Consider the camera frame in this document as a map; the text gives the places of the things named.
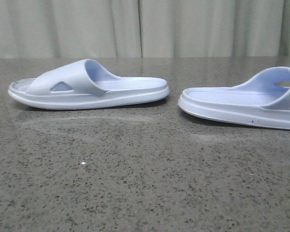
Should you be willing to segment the light blue slipper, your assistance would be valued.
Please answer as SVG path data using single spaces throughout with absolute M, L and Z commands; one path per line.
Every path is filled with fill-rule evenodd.
M 95 109 L 154 102 L 170 93 L 167 81 L 155 77 L 120 77 L 92 59 L 10 84 L 9 95 L 36 108 Z
M 233 87 L 187 88 L 178 105 L 209 120 L 290 130 L 290 67 L 263 70 Z

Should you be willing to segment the grey-green background curtain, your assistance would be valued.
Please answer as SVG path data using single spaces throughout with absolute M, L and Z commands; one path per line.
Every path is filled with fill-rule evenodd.
M 0 0 L 0 58 L 290 56 L 290 0 Z

